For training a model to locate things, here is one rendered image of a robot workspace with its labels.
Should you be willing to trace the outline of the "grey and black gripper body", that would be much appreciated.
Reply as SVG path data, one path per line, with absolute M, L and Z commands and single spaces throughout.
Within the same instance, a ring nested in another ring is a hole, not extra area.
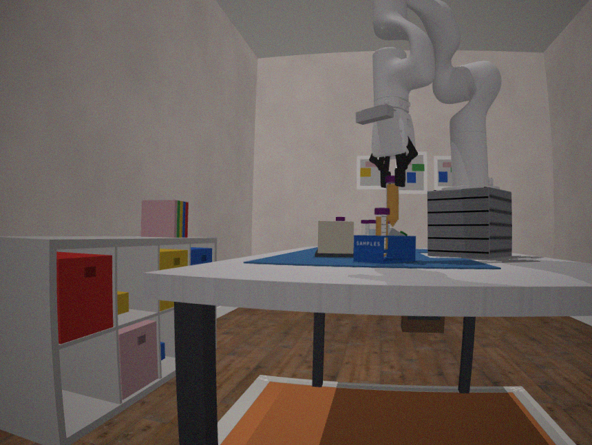
M 407 121 L 405 121 L 407 120 Z M 373 123 L 372 128 L 372 155 L 374 157 L 386 157 L 396 159 L 397 154 L 409 154 L 408 137 L 415 145 L 414 127 L 412 118 L 407 112 L 396 110 L 394 118 L 389 118 Z M 405 150 L 406 148 L 406 150 Z

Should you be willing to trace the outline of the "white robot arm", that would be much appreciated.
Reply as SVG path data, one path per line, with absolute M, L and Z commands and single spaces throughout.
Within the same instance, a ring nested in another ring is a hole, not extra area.
M 407 7 L 421 19 L 425 30 L 407 19 Z M 451 8 L 440 0 L 372 0 L 374 33 L 383 40 L 406 40 L 410 55 L 388 47 L 372 55 L 374 107 L 356 112 L 356 123 L 394 118 L 394 111 L 409 113 L 409 93 L 432 83 L 442 103 L 470 101 L 450 119 L 452 187 L 467 189 L 497 186 L 488 176 L 486 115 L 501 87 L 499 69 L 489 61 L 452 66 L 461 34 Z M 470 185 L 470 186 L 463 186 Z

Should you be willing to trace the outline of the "blue flat mat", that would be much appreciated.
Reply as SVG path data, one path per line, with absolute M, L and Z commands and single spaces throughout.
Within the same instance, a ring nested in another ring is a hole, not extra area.
M 421 256 L 413 262 L 395 263 L 371 263 L 371 262 L 349 262 L 353 258 L 315 257 L 318 247 L 285 253 L 257 260 L 250 260 L 247 264 L 263 265 L 299 265 L 299 266 L 321 266 L 321 267 L 372 267 L 372 268 L 408 268 L 408 269 L 501 269 L 467 258 L 430 258 Z M 442 260 L 440 262 L 437 262 Z M 469 260 L 469 261 L 467 261 Z M 466 262 L 467 261 L 467 262 Z M 347 263 L 348 262 L 348 263 Z M 359 265 L 359 266 L 353 266 Z

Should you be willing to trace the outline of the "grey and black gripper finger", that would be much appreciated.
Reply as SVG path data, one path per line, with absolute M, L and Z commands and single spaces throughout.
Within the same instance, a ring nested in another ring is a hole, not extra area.
M 409 154 L 406 155 L 405 153 L 402 154 L 397 154 L 396 156 L 396 162 L 397 162 L 397 168 L 395 168 L 394 171 L 394 180 L 395 180 L 395 185 L 398 187 L 405 187 L 405 170 L 408 168 L 408 165 L 410 164 L 410 162 L 412 161 L 412 159 L 414 159 L 417 155 L 418 152 L 416 151 L 415 147 L 412 144 L 412 141 L 410 140 L 410 138 L 408 137 L 408 146 L 406 146 Z
M 391 172 L 389 172 L 389 165 L 390 165 L 390 156 L 384 157 L 374 157 L 372 154 L 370 156 L 369 161 L 375 164 L 378 167 L 378 170 L 381 171 L 381 187 L 386 188 L 385 176 L 391 176 Z

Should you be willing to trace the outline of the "blue tube rack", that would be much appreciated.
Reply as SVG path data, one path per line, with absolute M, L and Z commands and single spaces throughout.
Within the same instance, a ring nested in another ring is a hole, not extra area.
M 388 238 L 388 248 L 393 249 L 384 249 L 384 238 Z M 383 261 L 384 253 L 388 254 Z M 415 236 L 354 235 L 353 261 L 355 262 L 371 262 L 380 264 L 395 262 L 413 262 L 415 261 L 415 257 Z

